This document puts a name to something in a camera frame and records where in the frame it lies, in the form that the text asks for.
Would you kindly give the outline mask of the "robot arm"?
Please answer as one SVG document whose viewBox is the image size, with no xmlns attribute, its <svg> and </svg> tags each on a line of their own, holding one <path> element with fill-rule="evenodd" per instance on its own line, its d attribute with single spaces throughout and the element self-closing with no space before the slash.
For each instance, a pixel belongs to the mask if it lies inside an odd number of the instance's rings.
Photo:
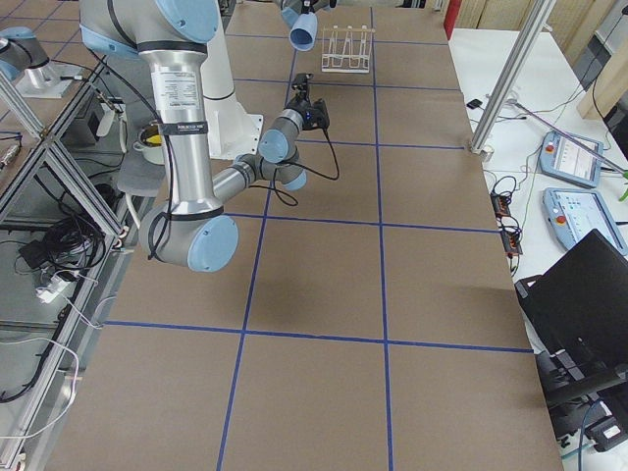
<svg viewBox="0 0 628 471">
<path fill-rule="evenodd" d="M 218 1 L 81 1 L 79 14 L 88 49 L 131 59 L 146 49 L 198 49 L 214 40 L 223 22 Z M 1 74 L 7 79 L 46 71 L 49 64 L 31 29 L 13 26 L 1 31 Z"/>
<path fill-rule="evenodd" d="M 297 75 L 293 98 L 261 137 L 258 152 L 237 157 L 214 175 L 209 134 L 217 126 L 206 118 L 202 65 L 223 38 L 217 3 L 82 1 L 79 25 L 88 49 L 141 58 L 150 68 L 169 199 L 142 219 L 142 248 L 151 258 L 192 271 L 222 269 L 238 243 L 225 202 L 258 180 L 289 190 L 306 183 L 296 138 L 329 123 L 324 102 L 309 98 L 310 76 Z"/>
</svg>

